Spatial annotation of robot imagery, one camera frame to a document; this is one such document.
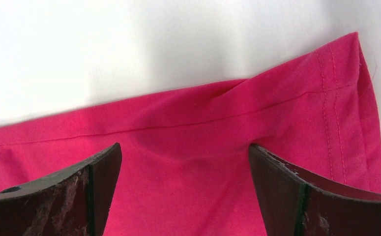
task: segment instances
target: white background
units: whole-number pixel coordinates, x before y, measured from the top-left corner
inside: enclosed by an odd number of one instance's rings
[[[0,126],[250,77],[352,31],[381,119],[381,0],[0,0]]]

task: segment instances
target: seam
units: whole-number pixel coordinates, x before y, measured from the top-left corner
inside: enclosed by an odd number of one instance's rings
[[[319,65],[321,66],[321,76],[322,76],[322,89],[323,89],[323,120],[325,122],[325,131],[326,131],[326,140],[328,142],[328,155],[329,155],[329,164],[331,167],[331,180],[333,180],[333,168],[332,168],[332,157],[331,157],[331,147],[329,145],[329,133],[328,133],[328,123],[326,122],[325,114],[325,104],[326,104],[326,90],[325,90],[325,74],[323,73],[323,66],[321,59],[319,58],[318,52],[315,51],[315,55],[318,58]]]
[[[333,89],[326,89],[325,91],[326,92],[331,92],[331,91],[335,91],[335,90],[338,90],[338,89],[344,89],[344,88],[347,88],[347,87],[351,87],[353,85],[356,85],[357,82],[354,82],[354,83],[351,83],[351,84],[347,84],[347,85],[344,85],[344,86],[340,86],[338,88],[333,88]],[[307,92],[310,92],[310,93],[321,93],[323,91],[307,91]]]
[[[346,85],[346,86],[342,86],[342,87],[339,87],[339,88],[340,89],[341,88],[348,88],[348,87],[351,87],[351,86],[354,86],[354,85],[356,85],[356,83],[352,83],[352,84],[349,84],[349,85]],[[244,116],[244,115],[255,113],[255,112],[258,112],[258,111],[261,111],[261,110],[265,110],[265,109],[268,109],[268,108],[271,108],[271,107],[274,107],[274,106],[277,106],[277,105],[280,105],[280,104],[283,104],[283,103],[286,103],[286,102],[290,102],[290,101],[296,100],[296,99],[298,99],[298,98],[300,98],[300,97],[302,97],[304,95],[307,95],[309,93],[322,93],[322,92],[323,91],[306,91],[306,92],[304,92],[304,93],[302,93],[302,94],[300,94],[300,95],[298,95],[298,96],[296,96],[294,98],[291,98],[291,99],[288,99],[288,100],[285,100],[285,101],[281,101],[281,102],[278,102],[278,103],[274,103],[274,104],[271,104],[269,106],[265,106],[265,107],[259,108],[259,109],[254,110],[254,111],[250,111],[250,112],[246,112],[246,113],[242,113],[242,114],[236,114],[236,115],[233,115],[233,116],[227,116],[227,117],[221,117],[221,118],[216,118],[216,119],[196,122],[196,123],[178,124],[178,125],[170,125],[170,126],[143,127],[143,128],[137,128],[137,129],[119,130],[119,131],[102,133],[102,134],[84,134],[84,135],[76,135],[76,136],[72,136],[72,137],[64,137],[64,138],[58,138],[58,139],[45,139],[45,140],[36,140],[36,141],[32,141],[32,142],[8,143],[8,144],[1,144],[0,147],[2,147],[2,146],[8,146],[8,145],[24,145],[24,144],[34,144],[34,143],[57,141],[57,140],[67,140],[67,139],[75,139],[75,138],[81,138],[81,137],[111,135],[111,134],[133,132],[133,131],[141,131],[141,130],[149,130],[149,129],[157,129],[157,128],[176,128],[176,127],[187,126],[187,125],[204,124],[204,123],[214,122],[214,121],[218,121],[218,120],[223,120],[223,119],[228,119],[228,118],[234,118],[234,117],[238,117],[238,116]]]
[[[336,80],[334,55],[333,55],[333,52],[332,52],[331,45],[329,44],[328,46],[329,46],[329,50],[331,52],[331,57],[332,57],[332,65],[333,65],[332,69],[333,69],[333,76],[334,76],[335,87],[336,87],[334,110],[335,110],[336,124],[338,126],[339,149],[341,151],[341,161],[342,161],[342,174],[344,175],[344,184],[346,184],[347,183],[347,178],[345,177],[344,152],[342,151],[342,142],[341,142],[341,128],[339,126],[338,113],[336,112],[336,101],[337,101],[337,98],[338,98],[338,81]]]

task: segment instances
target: stitching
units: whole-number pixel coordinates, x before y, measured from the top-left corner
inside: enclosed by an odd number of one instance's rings
[[[344,175],[344,184],[346,184],[347,182],[347,179],[345,178],[345,164],[344,164],[344,153],[342,152],[342,143],[341,143],[341,129],[340,129],[340,126],[339,126],[339,119],[338,119],[338,113],[336,112],[336,100],[338,98],[338,82],[336,80],[336,73],[335,73],[335,59],[334,59],[334,55],[333,55],[333,52],[332,52],[332,48],[331,48],[331,45],[329,44],[329,50],[331,52],[331,56],[332,56],[332,65],[333,65],[333,75],[334,75],[334,80],[335,80],[335,86],[336,86],[336,90],[335,90],[335,102],[334,102],[334,110],[335,110],[335,117],[336,117],[336,124],[338,126],[338,137],[339,137],[339,149],[341,150],[341,160],[342,160],[342,174]]]
[[[342,87],[339,87],[339,88],[340,89],[341,88],[348,88],[348,87],[351,87],[351,86],[354,86],[354,85],[356,85],[356,83],[352,83],[352,84],[349,84],[349,85],[346,85],[346,86],[342,86]],[[269,106],[265,106],[265,107],[259,108],[259,109],[254,110],[254,111],[250,111],[250,112],[246,112],[246,113],[242,113],[242,114],[236,114],[236,115],[233,115],[233,116],[216,118],[216,119],[212,119],[212,120],[205,120],[205,121],[196,122],[196,123],[178,124],[178,125],[170,125],[170,126],[166,125],[166,126],[143,127],[143,128],[136,128],[136,129],[119,130],[119,131],[102,133],[102,134],[84,134],[84,135],[76,135],[76,136],[72,136],[72,137],[64,137],[64,138],[58,138],[58,139],[45,139],[45,140],[36,140],[36,141],[21,142],[21,143],[7,143],[7,144],[0,144],[0,147],[2,147],[2,146],[8,146],[8,145],[24,145],[24,144],[34,144],[34,143],[41,143],[41,142],[58,141],[58,140],[67,140],[67,139],[75,139],[75,138],[80,138],[80,137],[93,137],[93,136],[101,136],[101,135],[111,135],[111,134],[119,134],[119,133],[125,133],[125,132],[148,130],[148,129],[175,128],[175,127],[187,126],[187,125],[204,124],[204,123],[209,123],[209,122],[214,122],[214,121],[218,121],[218,120],[223,120],[223,119],[228,119],[228,118],[234,118],[234,117],[238,117],[238,116],[243,116],[243,115],[255,113],[255,112],[258,112],[258,111],[261,111],[261,110],[265,110],[265,109],[271,108],[273,106],[277,106],[277,105],[280,105],[280,104],[283,104],[283,103],[286,103],[286,102],[290,102],[290,101],[296,100],[296,99],[298,99],[298,98],[300,98],[300,97],[302,97],[302,96],[304,96],[306,94],[309,94],[309,93],[322,93],[322,92],[323,91],[306,91],[306,92],[300,94],[297,97],[294,97],[294,98],[291,98],[291,99],[288,99],[288,100],[285,100],[285,101],[281,101],[281,102],[278,102],[278,103],[274,103],[274,104],[271,104]]]
[[[322,89],[323,89],[323,120],[325,122],[325,131],[326,131],[326,140],[328,142],[328,155],[329,155],[329,164],[331,167],[331,180],[333,180],[333,168],[332,168],[332,157],[331,157],[331,147],[329,145],[329,133],[328,133],[328,124],[326,122],[326,114],[325,114],[325,104],[326,104],[326,90],[325,90],[325,75],[323,73],[323,67],[321,59],[319,58],[318,52],[315,51],[315,55],[318,58],[319,65],[321,66],[321,76],[322,76]]]
[[[354,83],[351,83],[351,84],[347,84],[347,85],[344,85],[344,86],[340,86],[340,87],[338,87],[338,89],[344,89],[344,88],[351,87],[351,86],[356,85],[356,84],[357,84],[357,82],[354,82]],[[325,90],[325,91],[326,91],[326,92],[330,92],[330,91],[335,91],[335,90],[337,90],[337,88],[327,89],[327,90]],[[321,92],[323,92],[323,91],[307,91],[307,92],[321,93]]]

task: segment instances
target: white surface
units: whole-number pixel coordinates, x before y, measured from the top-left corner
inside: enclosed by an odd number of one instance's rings
[[[249,77],[352,31],[381,119],[381,0],[0,0],[0,125]]]

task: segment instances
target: pink fabric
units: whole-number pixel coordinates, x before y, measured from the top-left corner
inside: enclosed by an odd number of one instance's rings
[[[381,138],[356,33],[251,79],[161,92],[0,128],[0,190],[119,142],[105,235],[265,235],[248,165],[259,143],[381,193]]]

